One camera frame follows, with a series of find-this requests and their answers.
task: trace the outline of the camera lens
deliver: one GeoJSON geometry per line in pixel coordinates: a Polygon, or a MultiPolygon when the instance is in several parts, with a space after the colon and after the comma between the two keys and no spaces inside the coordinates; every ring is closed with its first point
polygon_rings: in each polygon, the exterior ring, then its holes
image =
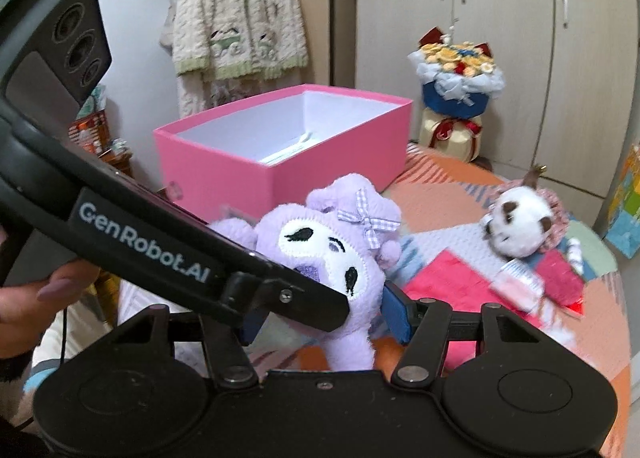
{"type": "Polygon", "coordinates": [[[84,5],[82,5],[82,3],[76,3],[66,9],[58,19],[56,27],[53,29],[53,41],[56,43],[62,43],[69,39],[73,32],[76,31],[76,28],[78,28],[83,17],[84,5]]]}
{"type": "Polygon", "coordinates": [[[94,80],[95,76],[98,75],[98,70],[100,69],[101,64],[101,59],[94,59],[93,61],[91,61],[91,64],[89,64],[89,66],[82,74],[82,79],[80,80],[81,86],[87,86],[91,81],[94,80]]]}
{"type": "Polygon", "coordinates": [[[66,56],[66,69],[70,72],[75,72],[84,63],[91,50],[94,48],[95,35],[93,30],[84,32],[78,40],[71,47],[71,50],[66,56]]]}

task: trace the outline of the open box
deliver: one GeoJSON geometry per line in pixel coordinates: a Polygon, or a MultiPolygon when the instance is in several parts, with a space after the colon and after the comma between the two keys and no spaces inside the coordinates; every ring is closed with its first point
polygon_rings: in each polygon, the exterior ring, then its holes
{"type": "Polygon", "coordinates": [[[357,172],[383,190],[404,167],[412,101],[301,85],[231,102],[154,131],[168,197],[205,221],[260,218],[357,172]]]}

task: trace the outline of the purple bow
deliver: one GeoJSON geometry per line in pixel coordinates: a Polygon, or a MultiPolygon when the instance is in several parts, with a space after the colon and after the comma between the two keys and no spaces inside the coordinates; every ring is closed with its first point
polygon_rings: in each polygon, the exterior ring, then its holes
{"type": "Polygon", "coordinates": [[[376,236],[376,231],[393,232],[400,226],[400,222],[371,218],[369,216],[369,203],[364,189],[360,189],[356,193],[356,207],[358,214],[338,209],[338,219],[349,223],[362,224],[364,226],[364,237],[372,250],[380,248],[380,240],[376,236]]]}

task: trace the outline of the metal bolt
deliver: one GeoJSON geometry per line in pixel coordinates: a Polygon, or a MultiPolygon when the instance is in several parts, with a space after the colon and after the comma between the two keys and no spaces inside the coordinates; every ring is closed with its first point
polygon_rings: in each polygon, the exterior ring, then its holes
{"type": "Polygon", "coordinates": [[[222,376],[229,384],[242,384],[254,378],[254,371],[247,366],[229,366],[222,376]]]}
{"type": "Polygon", "coordinates": [[[287,303],[290,303],[292,299],[293,299],[293,292],[290,291],[288,288],[280,292],[280,302],[287,304],[287,303]]]}
{"type": "Polygon", "coordinates": [[[405,366],[398,370],[398,378],[403,382],[422,382],[429,378],[429,372],[421,366],[405,366]]]}

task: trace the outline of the black cable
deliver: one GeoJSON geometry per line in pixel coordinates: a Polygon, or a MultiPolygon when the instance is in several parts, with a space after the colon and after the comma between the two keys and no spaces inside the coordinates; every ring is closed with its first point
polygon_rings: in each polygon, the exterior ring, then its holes
{"type": "MultiPolygon", "coordinates": [[[[62,366],[62,364],[65,363],[65,353],[66,353],[66,324],[67,324],[67,317],[68,317],[68,313],[67,313],[67,308],[65,308],[62,311],[62,343],[61,343],[61,348],[60,348],[60,364],[58,365],[58,368],[60,368],[60,366],[62,366]]],[[[27,420],[25,420],[24,422],[22,422],[20,425],[16,426],[16,429],[18,431],[24,431],[25,429],[27,429],[31,424],[33,424],[33,417],[29,417],[27,420]]]]}

